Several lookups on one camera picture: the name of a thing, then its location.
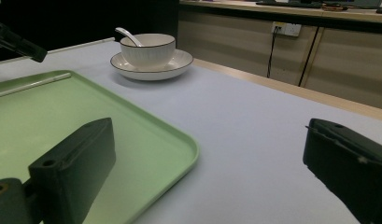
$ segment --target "saucer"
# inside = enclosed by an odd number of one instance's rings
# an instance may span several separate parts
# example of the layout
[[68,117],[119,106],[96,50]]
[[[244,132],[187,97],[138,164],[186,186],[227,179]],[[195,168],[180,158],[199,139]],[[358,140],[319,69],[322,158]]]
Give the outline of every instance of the saucer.
[[111,58],[111,64],[124,77],[137,80],[162,80],[170,77],[176,77],[188,70],[189,65],[193,62],[193,57],[180,49],[176,49],[173,59],[164,67],[158,69],[139,69],[130,65],[121,55],[115,54]]

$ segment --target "white bowl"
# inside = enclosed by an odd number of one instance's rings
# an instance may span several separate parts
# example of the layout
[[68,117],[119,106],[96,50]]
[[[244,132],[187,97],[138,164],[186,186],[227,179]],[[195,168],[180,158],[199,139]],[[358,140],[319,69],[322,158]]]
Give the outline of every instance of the white bowl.
[[137,47],[129,37],[120,41],[121,54],[132,66],[139,69],[160,68],[173,58],[176,39],[170,35],[135,35],[144,47]]

